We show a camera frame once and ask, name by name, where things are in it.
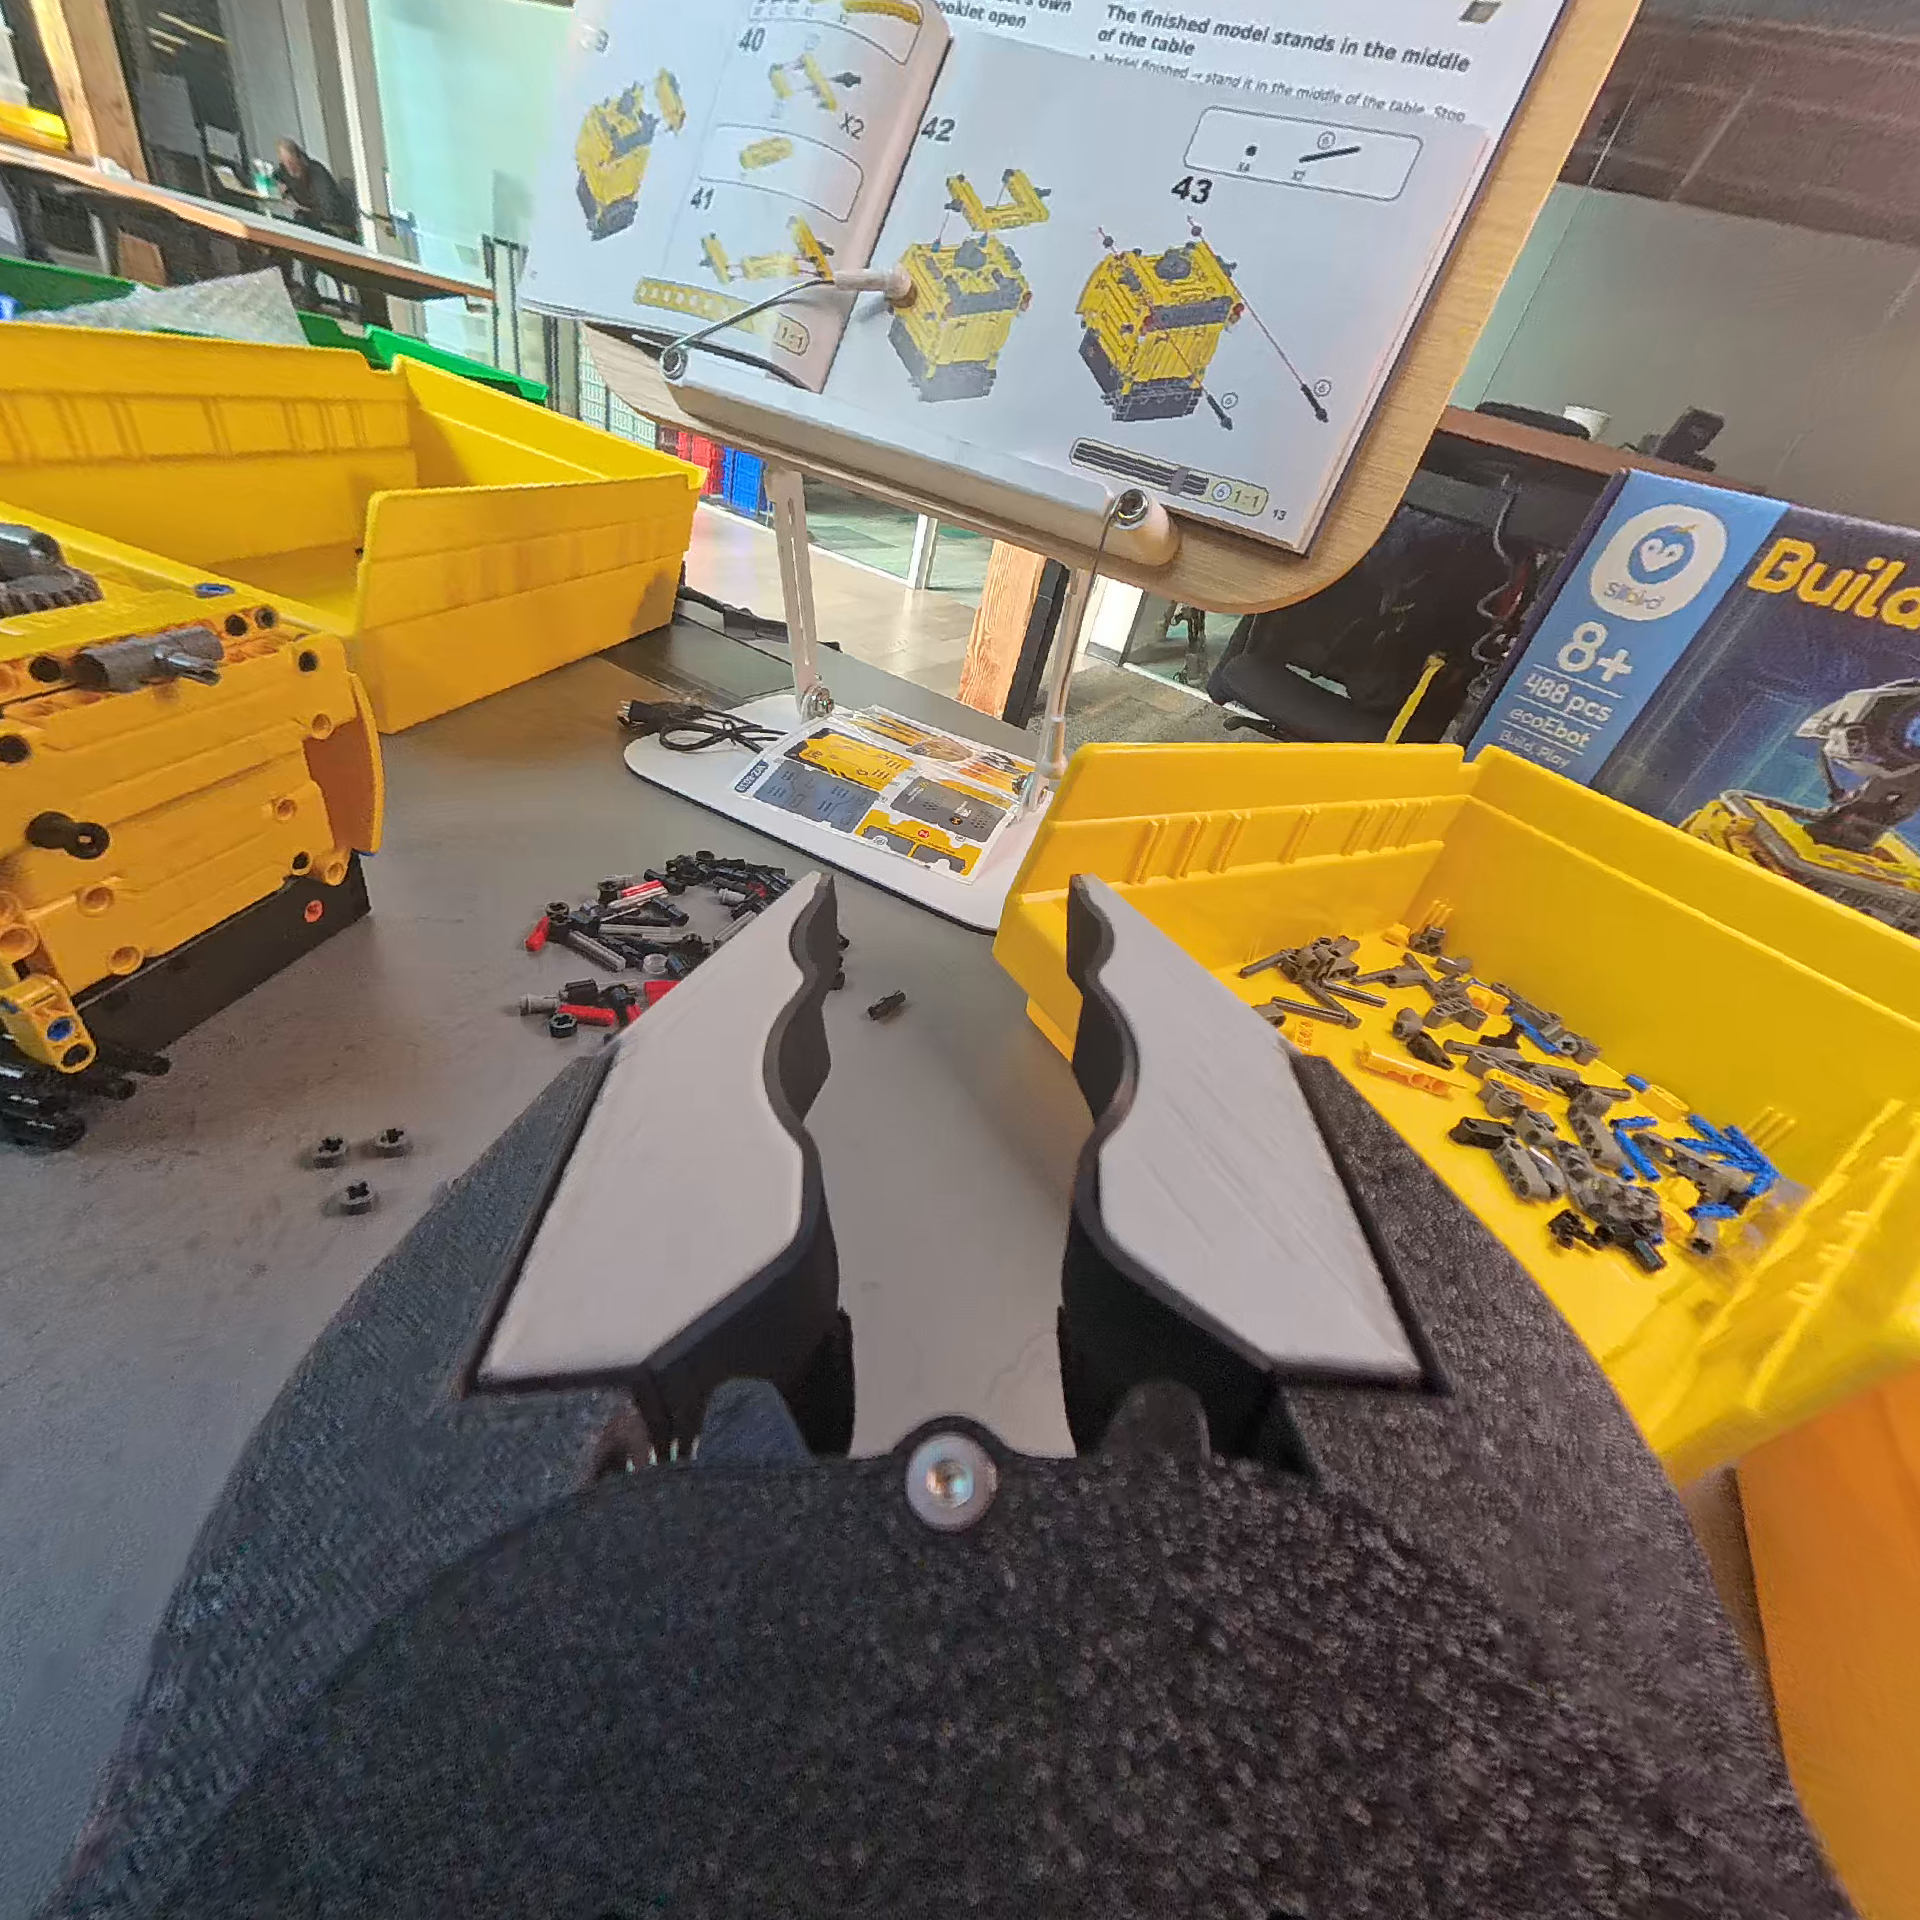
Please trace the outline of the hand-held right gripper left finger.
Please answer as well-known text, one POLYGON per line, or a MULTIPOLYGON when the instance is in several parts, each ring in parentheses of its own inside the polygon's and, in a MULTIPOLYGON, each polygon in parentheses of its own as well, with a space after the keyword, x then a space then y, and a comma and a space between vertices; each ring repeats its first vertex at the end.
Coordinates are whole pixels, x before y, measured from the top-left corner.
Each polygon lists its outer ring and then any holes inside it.
POLYGON ((850 1319, 806 1128, 840 956, 831 877, 808 873, 604 1050, 478 1337, 479 1394, 610 1386, 666 1451, 721 1383, 758 1379, 814 1453, 850 1449, 850 1319))

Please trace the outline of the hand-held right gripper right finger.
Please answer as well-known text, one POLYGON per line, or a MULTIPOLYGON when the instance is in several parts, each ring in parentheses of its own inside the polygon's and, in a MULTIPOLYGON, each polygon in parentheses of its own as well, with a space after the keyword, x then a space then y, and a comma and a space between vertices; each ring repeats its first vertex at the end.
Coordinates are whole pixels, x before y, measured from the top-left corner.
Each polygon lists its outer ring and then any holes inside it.
POLYGON ((1214 1453, 1289 1463, 1294 1393, 1426 1393, 1398 1263, 1280 1034, 1095 876, 1065 963, 1092 1120, 1058 1308, 1073 1447, 1175 1388, 1214 1453))

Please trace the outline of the yellow plastic bin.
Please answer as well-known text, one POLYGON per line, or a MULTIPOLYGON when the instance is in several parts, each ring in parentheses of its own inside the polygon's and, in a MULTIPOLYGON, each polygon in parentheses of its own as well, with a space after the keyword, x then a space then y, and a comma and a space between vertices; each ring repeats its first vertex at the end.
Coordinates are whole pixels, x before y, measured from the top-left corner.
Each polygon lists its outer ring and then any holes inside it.
POLYGON ((1740 1480, 1785 1760, 1860 1915, 1916 1915, 1916 938, 1521 760, 1441 748, 1080 749, 1001 907, 993 956, 1060 1050, 1069 882, 1110 884, 1246 1004, 1304 996, 1271 952, 1356 945, 1360 975, 1450 957, 1485 1013, 1535 1007, 1623 1088, 1634 1139, 1756 1171, 1740 1216, 1657 1184, 1664 1267, 1556 1243, 1465 1093, 1420 1091, 1383 1008, 1281 1016, 1503 1243, 1588 1345, 1677 1484, 1740 1480))
POLYGON ((670 621, 703 473, 399 360, 2 325, 4 513, 253 589, 398 735, 670 621))

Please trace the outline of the yellow black lego truck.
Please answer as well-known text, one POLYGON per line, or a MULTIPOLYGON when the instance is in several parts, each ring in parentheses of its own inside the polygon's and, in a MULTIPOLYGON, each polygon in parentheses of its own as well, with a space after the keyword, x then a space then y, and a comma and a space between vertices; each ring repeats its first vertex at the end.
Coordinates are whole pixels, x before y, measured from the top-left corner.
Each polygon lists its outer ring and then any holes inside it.
MULTIPOLYGON (((2 511, 4 617, 238 592, 2 511)), ((55 1154, 167 1050, 367 913, 386 779, 344 640, 317 680, 4 705, 2 1139, 55 1154)))

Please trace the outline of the yellow lego beam assembly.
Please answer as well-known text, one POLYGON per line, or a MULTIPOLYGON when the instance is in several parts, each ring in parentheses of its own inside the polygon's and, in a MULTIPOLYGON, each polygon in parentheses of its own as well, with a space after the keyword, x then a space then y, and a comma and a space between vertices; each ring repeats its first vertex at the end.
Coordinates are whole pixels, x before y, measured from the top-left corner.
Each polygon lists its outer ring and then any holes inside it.
POLYGON ((144 592, 4 617, 4 705, 230 688, 256 665, 314 681, 343 667, 344 653, 336 639, 238 592, 144 592))

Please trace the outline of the lego instruction booklet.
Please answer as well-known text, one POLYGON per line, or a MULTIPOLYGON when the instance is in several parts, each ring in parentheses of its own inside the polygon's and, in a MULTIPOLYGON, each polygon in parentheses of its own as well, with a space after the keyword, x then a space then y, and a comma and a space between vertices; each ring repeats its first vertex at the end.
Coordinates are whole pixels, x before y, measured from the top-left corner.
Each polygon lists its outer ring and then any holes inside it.
POLYGON ((582 5, 525 301, 1302 556, 1565 5, 582 5))

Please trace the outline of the pile of small lego parts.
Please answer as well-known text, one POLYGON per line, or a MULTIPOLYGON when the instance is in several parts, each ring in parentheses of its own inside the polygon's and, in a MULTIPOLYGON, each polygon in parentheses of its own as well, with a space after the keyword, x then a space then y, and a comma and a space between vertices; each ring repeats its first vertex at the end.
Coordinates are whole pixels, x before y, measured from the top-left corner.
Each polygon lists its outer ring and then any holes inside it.
POLYGON ((567 978, 511 1004, 549 1037, 610 1041, 800 887, 785 867, 697 848, 613 873, 585 898, 541 906, 521 946, 567 960, 567 978))

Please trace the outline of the printed lego leaflet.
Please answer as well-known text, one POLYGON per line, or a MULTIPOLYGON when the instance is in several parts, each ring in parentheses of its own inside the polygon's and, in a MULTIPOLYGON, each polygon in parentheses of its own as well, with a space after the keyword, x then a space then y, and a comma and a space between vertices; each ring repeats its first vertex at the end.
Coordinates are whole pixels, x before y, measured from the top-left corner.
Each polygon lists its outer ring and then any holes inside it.
POLYGON ((1032 776, 1025 756, 869 707, 778 736, 733 792, 829 840, 970 882, 1032 776))

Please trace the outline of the white stand leg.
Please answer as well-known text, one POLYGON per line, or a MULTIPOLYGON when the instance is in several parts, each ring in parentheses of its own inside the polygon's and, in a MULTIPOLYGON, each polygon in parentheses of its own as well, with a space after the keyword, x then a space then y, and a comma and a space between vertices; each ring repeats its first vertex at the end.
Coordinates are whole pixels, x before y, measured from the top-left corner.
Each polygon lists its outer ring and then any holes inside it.
POLYGON ((1097 586, 1097 571, 1077 568, 1068 573, 1060 609, 1052 627, 1046 652, 1046 699, 1039 715, 1039 748, 1034 768, 1024 784, 1018 813, 1038 818, 1052 802, 1060 779, 1065 777, 1068 749, 1068 705, 1072 673, 1080 652, 1080 634, 1087 615, 1087 602, 1097 586))

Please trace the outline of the blue toy kit box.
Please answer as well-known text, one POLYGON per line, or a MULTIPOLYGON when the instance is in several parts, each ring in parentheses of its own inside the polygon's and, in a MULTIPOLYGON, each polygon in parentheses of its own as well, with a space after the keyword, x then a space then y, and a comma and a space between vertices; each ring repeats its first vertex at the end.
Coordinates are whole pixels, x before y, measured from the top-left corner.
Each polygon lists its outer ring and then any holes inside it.
POLYGON ((1912 938, 1918 532, 1628 471, 1461 744, 1912 938))

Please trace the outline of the brown desk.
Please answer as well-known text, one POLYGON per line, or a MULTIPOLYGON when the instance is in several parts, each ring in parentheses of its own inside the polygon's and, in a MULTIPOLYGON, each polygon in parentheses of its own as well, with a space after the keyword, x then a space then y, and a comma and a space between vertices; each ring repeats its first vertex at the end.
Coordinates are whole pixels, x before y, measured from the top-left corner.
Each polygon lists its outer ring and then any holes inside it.
POLYGON ((1690 482, 1706 490, 1729 490, 1745 495, 1761 495, 1761 488, 1751 488, 1736 479, 1720 473, 1688 468, 1660 460, 1648 453, 1613 449, 1574 432, 1574 423, 1560 416, 1533 416, 1519 409, 1521 419, 1501 413, 1485 413, 1480 409, 1461 409, 1449 404, 1428 439, 1422 466, 1441 468, 1447 464, 1500 464, 1521 475, 1550 473, 1581 473, 1594 480, 1608 480, 1613 473, 1640 471, 1670 479, 1673 482, 1690 482))

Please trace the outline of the metal page holder clip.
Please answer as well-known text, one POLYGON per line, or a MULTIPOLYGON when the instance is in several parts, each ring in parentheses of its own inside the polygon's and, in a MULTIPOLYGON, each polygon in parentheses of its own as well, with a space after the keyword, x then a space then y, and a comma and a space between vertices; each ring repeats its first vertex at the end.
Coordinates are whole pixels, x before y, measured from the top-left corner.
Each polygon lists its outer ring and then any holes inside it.
POLYGON ((852 269, 840 272, 837 277, 814 275, 810 280, 801 280, 792 285, 770 293, 758 301, 743 304, 737 311, 720 320, 709 320, 705 325, 693 331, 682 331, 678 338, 670 340, 655 357, 663 380, 682 380, 693 354, 703 353, 718 333, 740 330, 749 320, 757 320, 764 314, 770 314, 783 304, 792 304, 800 298, 808 295, 882 298, 890 309, 906 309, 919 300, 919 285, 914 284, 904 263, 896 263, 887 269, 852 269))

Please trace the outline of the clear bubble wrap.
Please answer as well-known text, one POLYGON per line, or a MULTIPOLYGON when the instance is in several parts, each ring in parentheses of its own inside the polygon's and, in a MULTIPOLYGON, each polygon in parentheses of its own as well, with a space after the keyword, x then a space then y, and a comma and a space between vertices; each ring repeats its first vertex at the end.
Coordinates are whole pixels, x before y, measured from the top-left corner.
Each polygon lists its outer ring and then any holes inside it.
POLYGON ((310 346, 274 269, 144 285, 7 256, 2 289, 4 301, 10 301, 8 315, 30 325, 180 333, 240 346, 310 346))

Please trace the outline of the long wooden desk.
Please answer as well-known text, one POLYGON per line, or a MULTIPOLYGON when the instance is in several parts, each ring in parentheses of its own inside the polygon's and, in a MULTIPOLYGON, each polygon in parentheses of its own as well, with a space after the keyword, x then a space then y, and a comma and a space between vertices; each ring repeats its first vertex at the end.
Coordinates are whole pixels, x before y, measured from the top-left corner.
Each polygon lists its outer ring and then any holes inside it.
POLYGON ((244 213, 130 176, 104 175, 94 164, 21 148, 8 139, 2 141, 2 164, 87 196, 103 211, 103 217, 114 217, 119 224, 138 211, 156 219, 217 234, 234 244, 319 263, 337 281, 352 281, 401 300, 460 298, 479 304, 495 300, 482 281, 432 272, 401 256, 378 253, 326 231, 288 224, 263 213, 244 213))

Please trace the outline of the wooden post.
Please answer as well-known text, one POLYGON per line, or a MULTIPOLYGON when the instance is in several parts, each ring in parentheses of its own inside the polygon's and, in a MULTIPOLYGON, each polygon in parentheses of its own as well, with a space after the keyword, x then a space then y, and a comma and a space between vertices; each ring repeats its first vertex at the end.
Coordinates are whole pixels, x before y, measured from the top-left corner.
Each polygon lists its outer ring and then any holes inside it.
POLYGON ((1004 719, 1046 573, 1045 556, 1001 539, 992 543, 953 693, 954 701, 975 713, 1004 719))

